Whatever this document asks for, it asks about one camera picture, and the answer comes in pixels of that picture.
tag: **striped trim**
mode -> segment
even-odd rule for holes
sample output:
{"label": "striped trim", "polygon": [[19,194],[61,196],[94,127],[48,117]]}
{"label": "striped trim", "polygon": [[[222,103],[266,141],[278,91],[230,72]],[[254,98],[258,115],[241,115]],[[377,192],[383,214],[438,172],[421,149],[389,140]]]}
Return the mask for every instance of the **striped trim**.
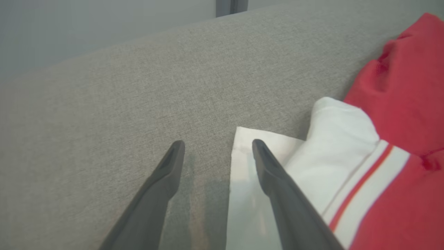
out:
{"label": "striped trim", "polygon": [[338,192],[323,218],[344,248],[350,247],[362,219],[403,169],[409,156],[404,150],[380,141]]}

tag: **white cloth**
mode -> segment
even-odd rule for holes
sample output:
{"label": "white cloth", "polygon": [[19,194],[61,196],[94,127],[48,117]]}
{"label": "white cloth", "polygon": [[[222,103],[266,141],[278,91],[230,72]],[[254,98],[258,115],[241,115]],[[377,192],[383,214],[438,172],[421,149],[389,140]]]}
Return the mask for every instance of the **white cloth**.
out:
{"label": "white cloth", "polygon": [[307,141],[238,127],[231,154],[227,250],[281,249],[270,200],[263,193],[252,141],[263,140],[319,214],[373,152],[379,136],[359,108],[324,97],[312,110]]}

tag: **red cloth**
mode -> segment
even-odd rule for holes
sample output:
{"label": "red cloth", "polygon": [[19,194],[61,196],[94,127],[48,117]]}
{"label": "red cloth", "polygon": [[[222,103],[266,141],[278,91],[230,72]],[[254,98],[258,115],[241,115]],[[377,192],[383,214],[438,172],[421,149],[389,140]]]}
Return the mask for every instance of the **red cloth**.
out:
{"label": "red cloth", "polygon": [[424,14],[357,76],[345,102],[412,155],[350,249],[444,249],[444,23]]}

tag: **gray upholstery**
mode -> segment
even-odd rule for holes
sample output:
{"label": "gray upholstery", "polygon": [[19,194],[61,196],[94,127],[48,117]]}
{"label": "gray upholstery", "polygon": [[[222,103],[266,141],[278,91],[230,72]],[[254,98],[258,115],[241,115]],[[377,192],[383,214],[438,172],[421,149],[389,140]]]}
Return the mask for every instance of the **gray upholstery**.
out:
{"label": "gray upholstery", "polygon": [[304,138],[318,98],[442,1],[298,0],[99,50],[0,85],[0,249],[97,249],[186,143],[161,249],[224,249],[236,126]]}

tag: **red fabric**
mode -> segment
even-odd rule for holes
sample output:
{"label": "red fabric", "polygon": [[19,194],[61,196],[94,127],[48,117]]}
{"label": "red fabric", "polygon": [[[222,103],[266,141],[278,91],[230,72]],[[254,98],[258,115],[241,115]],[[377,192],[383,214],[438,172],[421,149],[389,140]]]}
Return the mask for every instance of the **red fabric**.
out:
{"label": "red fabric", "polygon": [[345,102],[412,153],[350,249],[444,249],[444,23],[424,14],[359,73]]}
{"label": "red fabric", "polygon": [[424,14],[357,76],[344,102],[362,108],[381,137],[424,156],[444,148],[444,23]]}

